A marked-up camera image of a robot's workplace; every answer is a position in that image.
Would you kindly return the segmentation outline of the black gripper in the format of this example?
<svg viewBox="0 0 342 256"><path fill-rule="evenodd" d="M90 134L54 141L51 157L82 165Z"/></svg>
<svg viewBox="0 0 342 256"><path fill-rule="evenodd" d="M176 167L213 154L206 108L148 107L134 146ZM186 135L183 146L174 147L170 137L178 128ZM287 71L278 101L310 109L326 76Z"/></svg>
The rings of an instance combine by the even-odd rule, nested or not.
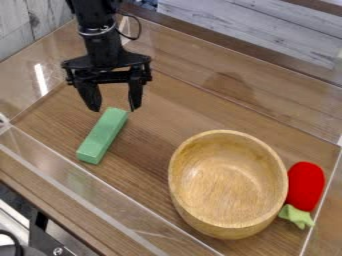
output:
<svg viewBox="0 0 342 256"><path fill-rule="evenodd" d="M67 83L76 86L88 109L99 112L102 94L98 84L128 81L128 101L131 111L135 111L142 106L143 83L152 80L151 57L127 51L116 31L82 33L82 37L87 54L62 63Z"/></svg>

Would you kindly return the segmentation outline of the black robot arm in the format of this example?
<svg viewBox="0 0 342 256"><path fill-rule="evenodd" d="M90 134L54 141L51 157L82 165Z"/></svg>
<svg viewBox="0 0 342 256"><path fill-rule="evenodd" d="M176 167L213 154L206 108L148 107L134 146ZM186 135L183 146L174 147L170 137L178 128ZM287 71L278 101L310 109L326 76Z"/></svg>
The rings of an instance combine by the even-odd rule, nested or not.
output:
<svg viewBox="0 0 342 256"><path fill-rule="evenodd" d="M66 0L76 16L78 33L84 40L87 54L62 62L66 81L72 85L94 112L100 111L102 94L99 85L128 84L131 110L142 106L143 87L152 80L151 57L124 49L124 35L115 15L120 12L123 0Z"/></svg>

